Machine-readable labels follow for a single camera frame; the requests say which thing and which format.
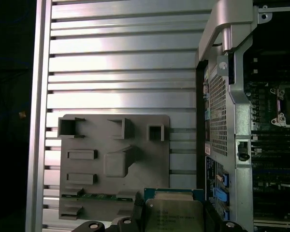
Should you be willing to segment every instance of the dark background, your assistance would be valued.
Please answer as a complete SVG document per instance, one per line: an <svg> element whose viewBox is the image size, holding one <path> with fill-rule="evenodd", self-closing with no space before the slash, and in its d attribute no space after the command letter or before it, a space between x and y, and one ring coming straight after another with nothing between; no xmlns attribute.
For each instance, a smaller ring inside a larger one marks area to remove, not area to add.
<svg viewBox="0 0 290 232"><path fill-rule="evenodd" d="M0 0L0 232L25 231L35 10Z"/></svg>

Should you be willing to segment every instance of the blue latch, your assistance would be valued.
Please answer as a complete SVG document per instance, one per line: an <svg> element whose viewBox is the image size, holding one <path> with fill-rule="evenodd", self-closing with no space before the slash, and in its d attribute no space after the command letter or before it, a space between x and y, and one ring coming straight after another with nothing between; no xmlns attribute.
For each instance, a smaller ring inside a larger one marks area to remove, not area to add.
<svg viewBox="0 0 290 232"><path fill-rule="evenodd" d="M222 202L229 202L229 193L224 192L222 189L214 188L214 197L217 197Z"/></svg>

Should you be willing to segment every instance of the ribbed metal panel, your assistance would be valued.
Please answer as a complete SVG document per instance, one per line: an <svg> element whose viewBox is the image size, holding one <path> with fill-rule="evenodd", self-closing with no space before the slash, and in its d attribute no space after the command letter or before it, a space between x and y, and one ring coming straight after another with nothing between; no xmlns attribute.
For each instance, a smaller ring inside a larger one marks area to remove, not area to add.
<svg viewBox="0 0 290 232"><path fill-rule="evenodd" d="M58 219L56 136L65 114L168 115L170 187L196 187L195 51L214 2L53 0L43 232L66 232L83 222Z"/></svg>

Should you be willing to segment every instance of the perforated metal mesh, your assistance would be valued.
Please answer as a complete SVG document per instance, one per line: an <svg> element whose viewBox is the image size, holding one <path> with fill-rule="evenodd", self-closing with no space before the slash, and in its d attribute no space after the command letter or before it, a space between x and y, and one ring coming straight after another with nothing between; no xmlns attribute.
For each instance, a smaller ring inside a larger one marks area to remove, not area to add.
<svg viewBox="0 0 290 232"><path fill-rule="evenodd" d="M215 75L209 82L211 149L227 155L226 81Z"/></svg>

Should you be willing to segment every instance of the blue connector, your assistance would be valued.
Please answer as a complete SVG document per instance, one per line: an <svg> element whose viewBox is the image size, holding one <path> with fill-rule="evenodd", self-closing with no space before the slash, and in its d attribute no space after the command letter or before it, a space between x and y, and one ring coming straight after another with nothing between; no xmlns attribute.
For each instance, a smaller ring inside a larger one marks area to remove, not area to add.
<svg viewBox="0 0 290 232"><path fill-rule="evenodd" d="M217 180L224 185L224 187L229 187L229 174L223 173L222 175L217 174Z"/></svg>
<svg viewBox="0 0 290 232"><path fill-rule="evenodd" d="M220 201L229 204L229 193L219 188L214 188L214 197L217 197Z"/></svg>
<svg viewBox="0 0 290 232"><path fill-rule="evenodd" d="M229 212L229 210L223 210L223 219L225 221L230 221L230 212Z"/></svg>
<svg viewBox="0 0 290 232"><path fill-rule="evenodd" d="M223 185L225 187L229 187L229 174L226 173L223 174Z"/></svg>

